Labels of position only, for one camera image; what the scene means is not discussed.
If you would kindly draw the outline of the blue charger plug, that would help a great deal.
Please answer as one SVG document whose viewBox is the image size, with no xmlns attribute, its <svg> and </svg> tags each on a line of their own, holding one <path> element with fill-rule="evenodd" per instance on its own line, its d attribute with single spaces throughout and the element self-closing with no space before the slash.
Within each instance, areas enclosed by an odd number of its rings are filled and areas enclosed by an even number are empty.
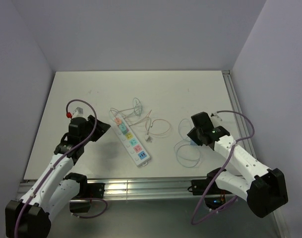
<svg viewBox="0 0 302 238">
<path fill-rule="evenodd" d="M 191 140 L 190 145 L 196 146 L 197 144 L 193 140 Z"/>
</svg>

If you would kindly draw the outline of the pink charger plug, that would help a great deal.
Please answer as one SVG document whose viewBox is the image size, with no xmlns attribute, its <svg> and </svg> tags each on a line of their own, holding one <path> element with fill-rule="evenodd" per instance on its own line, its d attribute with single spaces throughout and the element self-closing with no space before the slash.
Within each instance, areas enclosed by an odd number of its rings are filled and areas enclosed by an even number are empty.
<svg viewBox="0 0 302 238">
<path fill-rule="evenodd" d="M 120 118 L 115 118 L 114 121 L 115 121 L 116 125 L 122 124 L 122 120 Z"/>
</svg>

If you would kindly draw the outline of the teal charger plug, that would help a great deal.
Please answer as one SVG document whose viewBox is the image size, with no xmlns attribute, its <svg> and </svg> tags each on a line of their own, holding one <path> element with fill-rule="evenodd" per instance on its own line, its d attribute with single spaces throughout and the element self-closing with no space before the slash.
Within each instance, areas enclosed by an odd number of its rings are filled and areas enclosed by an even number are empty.
<svg viewBox="0 0 302 238">
<path fill-rule="evenodd" d="M 120 124 L 118 127 L 119 127 L 120 131 L 121 131 L 123 134 L 126 134 L 126 133 L 128 132 L 127 127 L 126 127 L 125 124 L 122 123 L 122 124 Z"/>
</svg>

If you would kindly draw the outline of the white multicolour power strip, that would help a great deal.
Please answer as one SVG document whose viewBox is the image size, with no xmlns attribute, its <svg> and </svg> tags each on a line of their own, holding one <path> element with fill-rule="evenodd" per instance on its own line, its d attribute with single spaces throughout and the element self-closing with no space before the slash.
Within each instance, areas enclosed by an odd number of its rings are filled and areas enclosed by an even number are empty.
<svg viewBox="0 0 302 238">
<path fill-rule="evenodd" d="M 120 118 L 122 123 L 126 125 L 128 132 L 123 134 L 118 125 L 116 125 L 114 119 Z M 142 143 L 139 141 L 138 137 L 134 134 L 134 132 L 129 128 L 129 125 L 121 116 L 115 116 L 110 119 L 110 125 L 120 142 L 128 152 L 129 156 L 134 161 L 137 167 L 146 166 L 148 162 L 151 160 L 150 154 L 143 147 Z"/>
</svg>

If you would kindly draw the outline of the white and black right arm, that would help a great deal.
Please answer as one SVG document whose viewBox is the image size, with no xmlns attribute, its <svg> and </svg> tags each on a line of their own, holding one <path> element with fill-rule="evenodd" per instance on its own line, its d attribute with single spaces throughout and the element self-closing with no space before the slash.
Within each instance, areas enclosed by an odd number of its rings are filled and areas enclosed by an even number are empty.
<svg viewBox="0 0 302 238">
<path fill-rule="evenodd" d="M 202 203 L 216 213 L 241 198 L 263 218 L 288 203 L 283 172 L 262 164 L 240 146 L 241 139 L 234 139 L 223 126 L 214 126 L 211 118 L 217 115 L 201 112 L 191 116 L 194 127 L 187 134 L 191 141 L 210 147 L 226 159 L 205 179 L 191 181 L 188 191 L 201 197 L 194 213 Z"/>
</svg>

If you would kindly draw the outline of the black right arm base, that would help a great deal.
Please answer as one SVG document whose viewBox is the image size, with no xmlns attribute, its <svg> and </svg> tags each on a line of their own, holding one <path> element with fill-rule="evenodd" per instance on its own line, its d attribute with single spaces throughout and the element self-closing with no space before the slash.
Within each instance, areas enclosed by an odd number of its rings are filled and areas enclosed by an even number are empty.
<svg viewBox="0 0 302 238">
<path fill-rule="evenodd" d="M 188 192 L 191 192 L 193 196 L 202 196 L 210 181 L 211 178 L 193 179 L 191 181 L 191 186 L 187 190 Z M 226 209 L 227 207 L 233 205 L 236 202 L 236 200 L 230 202 L 230 200 L 226 198 L 227 194 L 231 193 L 226 190 L 219 189 L 216 183 L 214 182 L 209 188 L 204 198 L 204 201 L 201 203 L 198 201 L 197 205 L 203 205 L 205 203 L 206 209 L 216 210 L 220 206 L 227 204 L 227 206 L 223 208 Z"/>
</svg>

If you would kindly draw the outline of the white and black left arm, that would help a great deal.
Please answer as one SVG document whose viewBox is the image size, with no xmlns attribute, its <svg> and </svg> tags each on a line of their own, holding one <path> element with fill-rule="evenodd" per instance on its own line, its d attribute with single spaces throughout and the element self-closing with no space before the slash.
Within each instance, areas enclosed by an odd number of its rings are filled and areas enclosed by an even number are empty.
<svg viewBox="0 0 302 238">
<path fill-rule="evenodd" d="M 84 153 L 88 142 L 96 142 L 110 125 L 94 116 L 75 117 L 54 150 L 49 165 L 35 184 L 5 208 L 8 238 L 46 238 L 60 210 L 74 197 L 88 194 L 87 177 L 70 170 Z"/>
</svg>

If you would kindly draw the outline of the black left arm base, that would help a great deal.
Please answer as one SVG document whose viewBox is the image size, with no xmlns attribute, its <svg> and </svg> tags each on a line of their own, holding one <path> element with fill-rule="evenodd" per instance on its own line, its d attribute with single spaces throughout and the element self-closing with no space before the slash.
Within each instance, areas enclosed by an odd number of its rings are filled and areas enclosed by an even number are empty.
<svg viewBox="0 0 302 238">
<path fill-rule="evenodd" d="M 69 201 L 69 210 L 72 214 L 85 214 L 88 213 L 94 205 L 98 203 L 101 206 L 98 208 L 102 209 L 96 216 L 102 215 L 108 208 L 108 203 L 103 199 L 105 191 L 105 184 L 99 183 L 88 183 L 84 189 L 80 191 L 78 195 L 73 197 Z"/>
</svg>

